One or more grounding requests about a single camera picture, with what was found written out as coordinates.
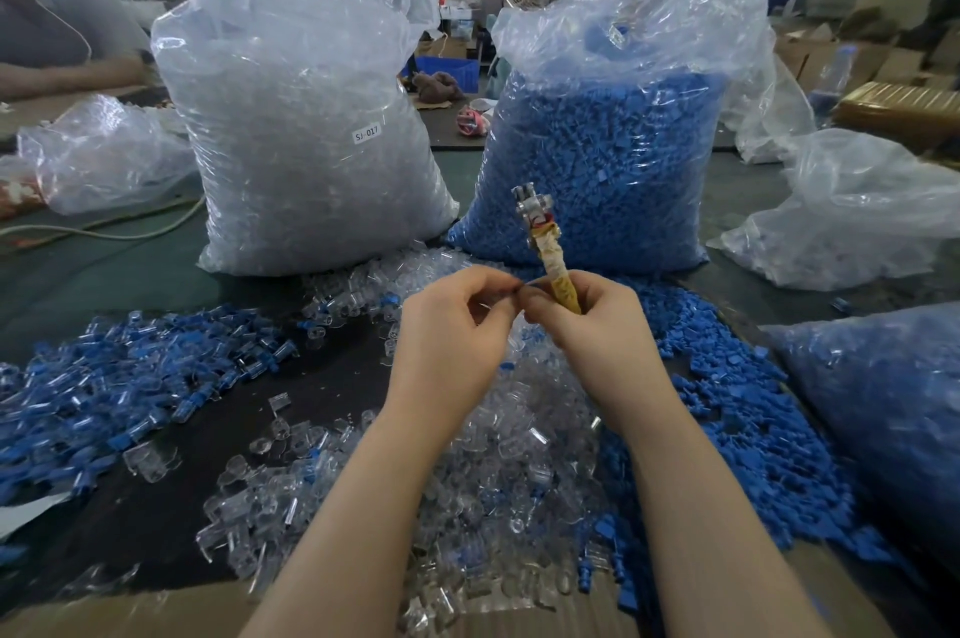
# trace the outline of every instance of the plastic bottle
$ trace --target plastic bottle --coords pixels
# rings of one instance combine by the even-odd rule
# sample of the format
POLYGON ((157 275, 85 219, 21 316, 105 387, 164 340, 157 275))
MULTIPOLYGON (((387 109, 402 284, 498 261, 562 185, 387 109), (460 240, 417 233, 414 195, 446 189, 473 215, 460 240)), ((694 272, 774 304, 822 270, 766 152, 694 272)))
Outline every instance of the plastic bottle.
POLYGON ((813 108, 813 118, 818 129, 826 127, 830 122, 831 112, 843 96, 850 74, 854 69, 854 60, 858 49, 852 45, 844 45, 836 50, 833 61, 820 72, 820 81, 807 98, 813 108))

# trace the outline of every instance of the plastic bag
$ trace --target plastic bag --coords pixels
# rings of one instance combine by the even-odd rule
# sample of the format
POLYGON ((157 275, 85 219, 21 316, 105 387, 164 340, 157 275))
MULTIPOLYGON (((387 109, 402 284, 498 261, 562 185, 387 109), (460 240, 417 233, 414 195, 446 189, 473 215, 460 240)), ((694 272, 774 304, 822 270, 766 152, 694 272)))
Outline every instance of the plastic bag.
POLYGON ((813 110, 772 51, 761 56, 746 78, 730 84, 720 121, 736 135, 740 159, 748 165, 778 162, 791 154, 791 138, 813 134, 813 110))
POLYGON ((560 0, 504 9, 512 72, 476 198, 449 242, 533 264, 511 188, 550 193, 568 265, 646 274, 695 266, 721 98, 772 48, 766 0, 560 0))
POLYGON ((191 0, 153 26, 207 195, 199 266, 352 264, 456 217, 396 74, 437 0, 191 0))
POLYGON ((941 241, 960 237, 960 173, 849 130, 790 145, 791 196, 707 243, 777 286, 833 291, 922 274, 941 241))
POLYGON ((52 125, 17 134, 20 159, 57 213, 146 203, 197 171, 175 110, 140 109, 95 95, 52 125))
POLYGON ((960 303, 762 329, 865 483, 960 574, 960 303))

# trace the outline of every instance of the blue plastic bin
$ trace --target blue plastic bin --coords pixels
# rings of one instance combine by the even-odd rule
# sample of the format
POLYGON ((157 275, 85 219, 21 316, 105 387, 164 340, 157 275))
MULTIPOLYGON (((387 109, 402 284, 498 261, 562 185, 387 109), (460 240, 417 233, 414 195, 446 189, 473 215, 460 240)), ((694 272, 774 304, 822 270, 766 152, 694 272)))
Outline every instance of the blue plastic bin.
POLYGON ((450 74, 465 94, 480 91, 480 62, 475 59, 441 59, 440 57, 416 57, 416 68, 425 74, 445 71, 450 74))

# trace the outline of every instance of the cord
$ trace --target cord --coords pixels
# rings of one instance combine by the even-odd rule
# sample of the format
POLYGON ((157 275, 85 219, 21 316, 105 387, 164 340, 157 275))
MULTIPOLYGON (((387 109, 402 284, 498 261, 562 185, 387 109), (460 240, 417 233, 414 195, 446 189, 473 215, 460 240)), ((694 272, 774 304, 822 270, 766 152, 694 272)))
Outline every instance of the cord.
POLYGON ((57 21, 65 25, 68 29, 70 29, 70 31, 72 31, 74 34, 76 34, 79 37, 79 40, 83 42, 83 46, 86 47, 86 60, 83 63, 84 64, 90 63, 90 60, 93 59, 93 48, 90 46, 90 42, 87 41, 87 38, 84 37, 84 35, 81 34, 79 31, 77 31, 75 28, 73 28, 73 26, 71 26, 62 18, 60 18, 58 15, 56 15, 53 11, 51 11, 46 6, 44 6, 39 0, 33 0, 33 2, 36 3, 38 6, 40 6, 45 12, 52 15, 57 21))
POLYGON ((169 233, 176 228, 179 228, 184 223, 186 223, 191 217, 193 217, 198 210, 200 210, 204 204, 207 202, 207 196, 201 195, 197 203, 194 204, 183 216, 176 219, 169 226, 164 226, 158 231, 151 231, 149 233, 139 233, 138 235, 133 236, 121 236, 114 235, 112 233, 97 233, 96 231, 85 231, 84 229, 71 229, 66 226, 45 226, 42 224, 28 224, 25 226, 10 226, 6 229, 0 229, 0 237, 10 235, 11 233, 19 233, 20 231, 59 231, 61 233, 71 233, 76 235, 90 236, 91 238, 104 238, 108 241, 144 241, 148 238, 156 238, 157 236, 162 236, 164 233, 169 233))

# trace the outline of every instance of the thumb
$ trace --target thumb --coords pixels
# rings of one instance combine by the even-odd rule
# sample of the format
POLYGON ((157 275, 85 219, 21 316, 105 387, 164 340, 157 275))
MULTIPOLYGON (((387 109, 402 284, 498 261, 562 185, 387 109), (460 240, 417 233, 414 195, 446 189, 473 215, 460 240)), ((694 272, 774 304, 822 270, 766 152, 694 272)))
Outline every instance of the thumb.
POLYGON ((568 329, 579 317, 565 308, 542 289, 535 286, 524 286, 516 293, 520 306, 523 309, 527 322, 532 325, 541 325, 553 338, 559 347, 568 329))
POLYGON ((510 329, 514 325, 514 319, 520 313, 521 307, 517 297, 510 294, 489 309, 480 324, 480 328, 486 332, 487 337, 494 337, 498 341, 506 341, 507 335, 510 334, 510 329))

